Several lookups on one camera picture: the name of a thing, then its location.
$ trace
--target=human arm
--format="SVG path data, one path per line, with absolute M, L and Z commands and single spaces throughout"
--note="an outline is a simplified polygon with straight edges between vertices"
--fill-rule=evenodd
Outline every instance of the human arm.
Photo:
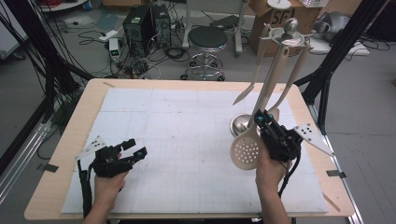
M 268 149 L 259 151 L 256 169 L 256 185 L 262 204 L 262 216 L 265 224 L 290 223 L 285 207 L 277 194 L 277 186 L 286 173 L 285 162 L 272 160 Z
M 127 175 L 128 172 L 111 178 L 95 177 L 95 200 L 83 224 L 106 223 L 108 215 L 115 206 L 120 189 L 125 186 L 124 178 Z

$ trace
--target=stool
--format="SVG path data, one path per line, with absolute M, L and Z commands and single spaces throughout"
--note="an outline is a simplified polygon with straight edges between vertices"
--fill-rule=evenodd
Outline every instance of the stool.
M 200 26 L 192 29 L 188 35 L 189 44 L 203 51 L 191 57 L 187 64 L 186 73 L 180 76 L 181 80 L 187 80 L 189 72 L 196 76 L 206 77 L 219 75 L 218 81 L 224 81 L 222 61 L 209 52 L 217 52 L 227 46 L 227 35 L 218 27 Z

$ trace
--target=gray floor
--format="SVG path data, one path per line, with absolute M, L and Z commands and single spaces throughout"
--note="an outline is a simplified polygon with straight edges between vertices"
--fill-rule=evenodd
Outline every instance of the gray floor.
M 81 13 L 95 20 L 106 15 L 106 10 L 90 12 L 79 9 L 66 10 L 61 16 L 75 16 Z M 118 19 L 112 29 L 118 29 Z M 67 47 L 77 60 L 90 72 L 106 66 L 107 52 L 103 44 L 92 43 L 80 46 L 78 33 L 63 34 Z M 219 53 L 224 62 L 226 81 L 249 82 L 254 71 L 255 54 L 250 47 L 244 53 L 233 56 L 233 45 Z M 396 220 L 396 87 L 391 81 L 396 78 L 396 48 L 371 50 L 367 57 L 353 57 L 344 60 L 336 70 L 330 90 L 327 113 L 327 133 L 332 147 L 346 172 L 346 181 L 360 209 L 364 223 L 394 223 Z M 325 55 L 309 55 L 308 63 L 300 77 L 314 72 Z M 296 57 L 291 57 L 281 82 L 286 82 Z M 263 61 L 262 75 L 268 71 L 271 58 Z M 159 79 L 179 80 L 186 63 L 167 61 L 160 63 Z M 28 60 L 8 59 L 0 62 L 0 152 L 7 149 L 21 127 L 29 119 L 42 100 L 43 92 Z M 150 71 L 152 77 L 159 75 Z M 42 156 L 50 157 L 59 141 L 55 133 L 40 148 Z M 40 160 L 34 155 L 14 188 L 0 204 L 2 223 L 53 223 L 53 221 L 28 221 L 23 217 L 43 171 L 37 169 Z M 347 223 L 344 218 L 298 218 L 298 223 Z M 80 223 L 64 221 L 59 223 Z

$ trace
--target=tabletop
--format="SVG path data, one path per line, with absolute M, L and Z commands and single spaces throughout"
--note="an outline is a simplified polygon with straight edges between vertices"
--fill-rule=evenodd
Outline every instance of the tabletop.
M 67 191 L 70 186 L 77 155 L 85 146 L 89 132 L 105 99 L 107 90 L 111 88 L 155 89 L 181 91 L 243 91 L 248 86 L 245 82 L 204 82 L 204 81 L 174 81 L 174 80 L 119 80 L 93 79 L 83 92 L 76 110 L 70 119 L 50 164 L 59 166 L 56 173 L 45 172 L 37 185 L 35 193 L 29 202 L 25 217 L 27 219 L 82 219 L 82 214 L 62 214 Z M 256 83 L 253 91 L 260 91 L 262 83 Z M 285 84 L 277 84 L 275 92 L 281 93 Z M 287 96 L 290 109 L 296 123 L 314 123 L 296 86 L 293 86 Z M 352 202 L 342 180 L 337 176 L 328 176 L 326 171 L 336 170 L 329 156 L 304 143 L 308 156 L 314 166 L 323 196 L 329 207 L 329 212 L 323 217 L 350 217 L 354 213 Z M 203 218 L 199 214 L 116 214 L 110 218 Z M 210 217 L 222 217 L 213 214 Z M 246 217 L 244 214 L 234 214 L 233 217 Z

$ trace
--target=black tape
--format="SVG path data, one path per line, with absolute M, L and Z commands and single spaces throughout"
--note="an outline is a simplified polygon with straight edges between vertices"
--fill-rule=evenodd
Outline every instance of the black tape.
M 59 168 L 59 166 L 51 165 L 51 164 L 49 164 L 49 163 L 47 163 L 47 164 L 44 166 L 44 170 L 45 170 L 45 171 L 50 171 L 50 172 L 53 172 L 53 173 L 55 173 L 55 172 L 58 170 L 58 168 Z
M 347 177 L 346 173 L 339 172 L 338 170 L 326 171 L 328 176 L 340 176 L 340 178 Z

